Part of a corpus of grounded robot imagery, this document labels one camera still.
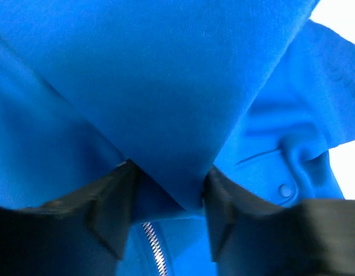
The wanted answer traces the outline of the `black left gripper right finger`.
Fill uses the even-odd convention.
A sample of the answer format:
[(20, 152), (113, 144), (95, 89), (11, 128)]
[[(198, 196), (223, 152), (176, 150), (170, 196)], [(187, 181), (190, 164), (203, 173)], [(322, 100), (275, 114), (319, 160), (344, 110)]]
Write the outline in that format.
[(283, 208), (216, 167), (204, 207), (219, 275), (355, 275), (355, 200), (304, 200)]

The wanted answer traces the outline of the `blue zip-up jacket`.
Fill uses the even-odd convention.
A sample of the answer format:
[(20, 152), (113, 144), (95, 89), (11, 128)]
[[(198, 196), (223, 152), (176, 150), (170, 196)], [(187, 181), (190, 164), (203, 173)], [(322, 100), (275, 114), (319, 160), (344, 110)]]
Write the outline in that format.
[(114, 275), (219, 275), (216, 167), (289, 208), (346, 200), (329, 150), (355, 140), (355, 44), (317, 1), (0, 1), (0, 207), (36, 208), (132, 161)]

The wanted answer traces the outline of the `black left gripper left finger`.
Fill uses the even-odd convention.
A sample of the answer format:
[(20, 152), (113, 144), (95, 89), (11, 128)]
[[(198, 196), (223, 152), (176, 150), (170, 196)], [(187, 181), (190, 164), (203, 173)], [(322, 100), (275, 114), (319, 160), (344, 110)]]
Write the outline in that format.
[(127, 161), (42, 206), (0, 207), (0, 275), (114, 275), (139, 178)]

